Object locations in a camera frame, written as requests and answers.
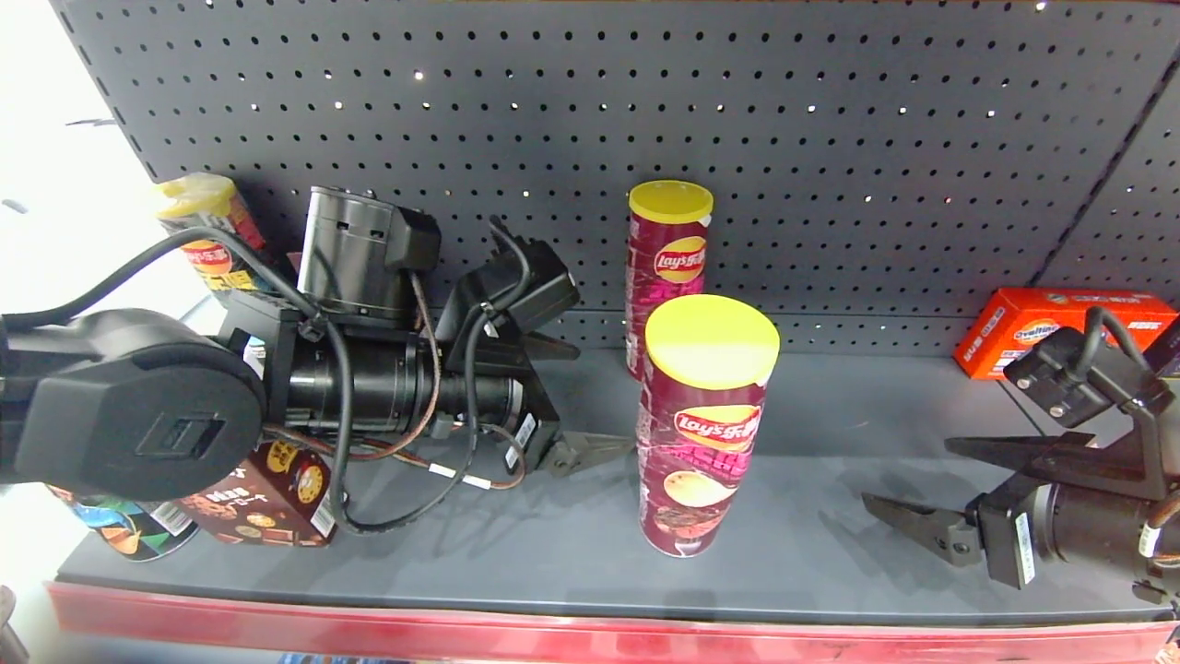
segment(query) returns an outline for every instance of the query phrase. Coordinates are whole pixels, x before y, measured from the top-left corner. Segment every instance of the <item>snack package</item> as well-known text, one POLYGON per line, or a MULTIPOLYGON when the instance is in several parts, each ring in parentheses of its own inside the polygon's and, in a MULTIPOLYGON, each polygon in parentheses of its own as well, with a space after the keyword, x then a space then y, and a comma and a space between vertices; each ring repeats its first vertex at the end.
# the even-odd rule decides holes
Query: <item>snack package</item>
POLYGON ((228 478, 179 506, 223 543, 324 546, 336 526, 328 479, 314 452, 263 442, 228 478))
POLYGON ((46 487, 111 548, 136 563, 168 555, 199 531, 172 502, 135 502, 46 487))
POLYGON ((1176 313, 1149 292, 1070 288, 999 288, 955 350, 955 362, 978 381, 999 381, 1004 368, 1058 327, 1084 329, 1086 309, 1102 305, 1130 330, 1140 350, 1176 313))
MULTIPOLYGON (((241 237, 255 251, 267 242, 250 216, 234 180, 211 172, 191 172, 156 185, 165 204, 156 212, 169 234, 209 225, 241 237)), ((270 290, 270 285, 242 259, 217 242, 198 239, 181 246, 205 285, 222 301, 228 290, 270 290)))
POLYGON ((631 189, 627 241, 627 368, 643 370, 643 327, 663 302, 704 290, 706 229, 713 193, 690 182, 658 179, 631 189))
POLYGON ((656 308, 645 334, 640 525, 651 546, 689 558, 716 538, 749 468, 779 331, 738 300, 686 295, 656 308))

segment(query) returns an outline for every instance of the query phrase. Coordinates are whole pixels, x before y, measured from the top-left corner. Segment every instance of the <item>gray pegboard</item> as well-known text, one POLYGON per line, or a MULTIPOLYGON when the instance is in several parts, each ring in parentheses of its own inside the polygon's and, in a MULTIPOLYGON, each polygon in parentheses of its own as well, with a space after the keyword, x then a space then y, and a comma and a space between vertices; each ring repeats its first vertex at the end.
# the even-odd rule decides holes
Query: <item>gray pegboard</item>
MULTIPOLYGON (((971 317, 767 314, 779 328, 782 350, 792 354, 944 357, 975 322, 971 317)), ((620 311, 570 310, 542 331, 579 349, 623 348, 620 311)))
POLYGON ((1178 160, 1180 85, 1172 81, 1040 283, 1143 289, 1180 305, 1178 160))
POLYGON ((232 176, 284 248, 310 184, 426 209, 433 297, 499 212, 584 309, 622 307, 627 190, 686 177, 715 291, 974 315, 1042 265, 1180 32, 1102 2, 53 1, 157 179, 232 176))

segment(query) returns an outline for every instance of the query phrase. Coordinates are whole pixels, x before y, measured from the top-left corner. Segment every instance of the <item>colorful can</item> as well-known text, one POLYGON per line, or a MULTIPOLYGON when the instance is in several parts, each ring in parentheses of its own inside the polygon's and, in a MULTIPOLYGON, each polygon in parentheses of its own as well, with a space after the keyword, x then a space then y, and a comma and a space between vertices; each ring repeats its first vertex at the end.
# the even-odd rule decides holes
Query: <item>colorful can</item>
POLYGON ((686 295, 648 318, 636 438, 640 526, 668 555, 717 535, 749 468, 779 331, 754 307, 686 295))
POLYGON ((657 179, 631 189, 627 242, 627 369, 643 370, 643 327, 651 311, 681 295, 704 291, 706 230, 713 213, 708 189, 657 179))
MULTIPOLYGON (((256 251, 266 248, 267 242, 232 179, 211 172, 194 172, 156 186, 168 197, 168 203, 156 212, 156 217, 170 234, 210 225, 237 235, 256 251)), ((241 256, 217 242, 198 239, 181 246, 181 250, 205 285, 219 297, 227 296, 234 288, 270 289, 241 256)))
POLYGON ((201 530, 171 502, 132 502, 46 487, 111 548, 136 563, 172 553, 201 530))

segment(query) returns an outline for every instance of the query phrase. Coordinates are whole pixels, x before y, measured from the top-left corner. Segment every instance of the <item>barcode label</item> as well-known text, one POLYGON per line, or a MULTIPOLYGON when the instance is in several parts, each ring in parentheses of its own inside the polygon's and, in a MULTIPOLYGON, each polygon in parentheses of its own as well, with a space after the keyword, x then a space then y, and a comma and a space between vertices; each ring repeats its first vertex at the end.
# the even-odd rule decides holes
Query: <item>barcode label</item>
POLYGON ((1021 576, 1024 578, 1024 584, 1028 585, 1036 578, 1036 559, 1032 555, 1032 534, 1029 532, 1027 512, 1016 518, 1016 544, 1021 550, 1021 576))
POLYGON ((192 519, 189 519, 188 514, 181 512, 179 507, 170 502, 162 502, 159 507, 152 509, 151 518, 171 533, 172 537, 179 537, 181 533, 192 525, 192 519))
POLYGON ((321 535, 328 537, 332 528, 336 526, 336 518, 332 515, 332 499, 327 495, 320 502, 320 507, 316 508, 315 514, 312 515, 312 527, 320 532, 321 535))
MULTIPOLYGON (((525 414, 524 422, 520 423, 520 429, 517 430, 516 442, 520 446, 520 449, 529 449, 529 439, 532 438, 532 433, 537 430, 537 419, 532 416, 531 413, 525 414)), ((516 448, 509 448, 509 452, 504 455, 504 462, 509 465, 509 471, 516 471, 516 462, 520 456, 517 455, 516 448)))

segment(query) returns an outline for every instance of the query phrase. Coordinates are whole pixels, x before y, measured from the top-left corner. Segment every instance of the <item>lay's chips can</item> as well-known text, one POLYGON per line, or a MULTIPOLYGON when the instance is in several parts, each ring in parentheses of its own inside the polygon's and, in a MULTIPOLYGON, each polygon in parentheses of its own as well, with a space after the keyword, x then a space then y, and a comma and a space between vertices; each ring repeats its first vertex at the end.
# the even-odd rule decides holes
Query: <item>lay's chips can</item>
POLYGON ((643 369, 643 328, 661 303, 704 290, 706 230, 713 193, 690 182, 658 179, 631 189, 627 244, 627 368, 643 369))
POLYGON ((654 547, 689 558, 717 535, 749 469, 779 331, 720 295, 660 304, 644 329, 640 526, 654 547))
MULTIPOLYGON (((157 184, 156 189, 164 196, 156 216, 170 234, 211 225, 240 236, 256 251, 266 248, 267 242, 232 179, 211 172, 191 172, 157 184)), ((205 285, 223 302, 235 288, 270 290, 254 268, 217 242, 197 239, 181 250, 205 285)))

